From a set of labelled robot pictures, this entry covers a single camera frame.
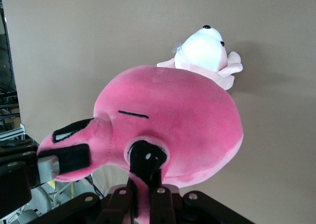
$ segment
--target white plush toy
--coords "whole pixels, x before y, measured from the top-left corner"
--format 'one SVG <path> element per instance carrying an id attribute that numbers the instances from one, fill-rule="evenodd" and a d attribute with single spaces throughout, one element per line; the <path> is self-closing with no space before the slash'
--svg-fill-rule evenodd
<path id="1" fill-rule="evenodd" d="M 220 33 L 208 25 L 191 35 L 182 45 L 176 45 L 173 59 L 160 62 L 158 67 L 178 68 L 199 73 L 228 90 L 233 86 L 232 73 L 242 71 L 238 53 L 228 56 Z"/>

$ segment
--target beige surface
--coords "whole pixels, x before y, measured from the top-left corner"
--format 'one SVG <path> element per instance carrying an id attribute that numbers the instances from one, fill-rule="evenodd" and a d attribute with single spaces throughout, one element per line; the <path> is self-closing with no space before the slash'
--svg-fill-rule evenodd
<path id="1" fill-rule="evenodd" d="M 259 224 L 316 221 L 316 0 L 3 0 L 22 122 L 35 140 L 92 117 L 119 72 L 172 58 L 205 24 L 244 71 L 244 142 L 199 189 Z"/>

